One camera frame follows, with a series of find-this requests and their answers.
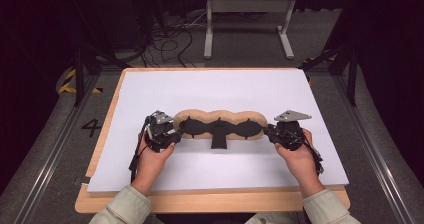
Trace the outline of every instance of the person's left hand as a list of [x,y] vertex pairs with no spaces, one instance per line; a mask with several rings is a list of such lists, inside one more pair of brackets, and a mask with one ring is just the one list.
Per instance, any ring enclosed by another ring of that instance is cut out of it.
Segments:
[[156,181],[156,178],[162,172],[165,162],[174,152],[174,143],[168,146],[164,151],[157,153],[147,147],[144,140],[146,133],[143,134],[140,144],[140,159],[138,161],[137,175],[131,183],[135,189],[145,196],[150,194],[150,190]]

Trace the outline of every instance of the person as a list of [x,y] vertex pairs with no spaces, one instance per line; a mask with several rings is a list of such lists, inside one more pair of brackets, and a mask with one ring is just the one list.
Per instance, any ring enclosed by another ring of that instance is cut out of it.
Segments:
[[[306,129],[303,129],[303,132],[312,145],[311,132]],[[144,151],[141,152],[134,181],[121,190],[90,223],[141,224],[150,214],[150,201],[147,197],[166,160],[172,155],[175,144],[171,144],[160,153],[144,147],[146,143],[143,137],[140,150]],[[322,185],[315,170],[312,154],[307,147],[302,145],[296,151],[290,151],[280,144],[275,144],[275,149],[298,181],[304,209],[312,223],[359,223],[340,200]],[[257,213],[250,217],[246,224],[296,223],[294,216],[294,213],[290,212]]]

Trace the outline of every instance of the gray floor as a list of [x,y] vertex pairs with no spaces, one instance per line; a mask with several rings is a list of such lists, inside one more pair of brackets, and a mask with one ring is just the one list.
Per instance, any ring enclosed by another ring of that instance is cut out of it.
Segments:
[[[295,54],[294,60],[285,58],[275,31],[279,18],[270,14],[255,16],[260,17],[256,21],[240,15],[215,18],[211,60],[203,59],[205,28],[196,27],[191,30],[193,42],[182,56],[197,67],[299,66],[305,58],[317,56],[321,52],[339,13],[337,10],[323,10],[293,14],[288,36]],[[164,52],[165,58],[173,59],[163,62],[160,52],[153,48],[150,48],[152,54],[146,53],[145,58],[151,65],[157,63],[161,67],[179,66],[176,55],[189,43],[190,38],[187,33],[182,33],[175,40],[178,48],[172,52]],[[156,46],[160,47],[163,42],[164,40],[157,41]],[[170,48],[172,45],[166,43],[164,47]],[[131,64],[144,66],[141,58]],[[376,174],[378,171],[376,172],[364,147],[363,136],[352,119],[352,108],[346,105],[344,93],[340,92],[339,82],[346,81],[345,75],[341,79],[331,77],[326,72],[326,66],[322,64],[307,74],[312,79],[312,91],[348,173],[350,184],[346,189],[351,200],[352,215],[362,223],[413,223],[411,220],[399,221],[396,206],[388,198],[390,193],[382,188],[381,178]],[[64,143],[63,153],[59,155],[60,160],[52,170],[53,175],[46,180],[46,189],[40,193],[42,195],[34,203],[33,212],[25,220],[30,223],[87,223],[91,219],[92,215],[79,214],[74,209],[79,186],[74,185],[73,181],[85,174],[100,132],[95,131],[90,138],[90,130],[83,130],[81,127],[93,118],[99,120],[99,125],[104,122],[119,75],[120,71],[115,67],[105,66],[105,71],[95,80],[95,86],[104,91],[101,94],[90,94],[81,107],[81,113]],[[74,94],[60,94],[44,130],[0,198],[0,223],[13,223],[18,216],[69,116],[75,112],[74,100]],[[358,76],[356,100],[358,105],[353,111],[360,114],[363,128],[387,164],[405,206],[416,223],[424,223],[424,213],[421,211],[424,206],[424,190],[385,129],[362,75]],[[153,217],[146,221],[154,222]]]

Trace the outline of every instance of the shirt cuff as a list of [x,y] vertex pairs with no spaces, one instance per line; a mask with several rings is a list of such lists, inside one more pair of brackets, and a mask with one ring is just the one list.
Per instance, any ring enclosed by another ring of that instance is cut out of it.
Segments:
[[143,223],[151,209],[150,200],[134,187],[127,186],[106,206],[124,223]]
[[312,223],[333,223],[350,215],[346,207],[328,189],[305,198],[303,205]]

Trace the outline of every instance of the white metal stand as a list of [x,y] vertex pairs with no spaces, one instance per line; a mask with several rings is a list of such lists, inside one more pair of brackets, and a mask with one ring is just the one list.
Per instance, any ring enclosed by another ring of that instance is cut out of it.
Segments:
[[213,12],[284,12],[284,23],[282,26],[277,26],[277,31],[286,57],[293,59],[294,54],[286,32],[295,2],[296,0],[207,0],[207,29],[204,57],[206,59],[212,58]]

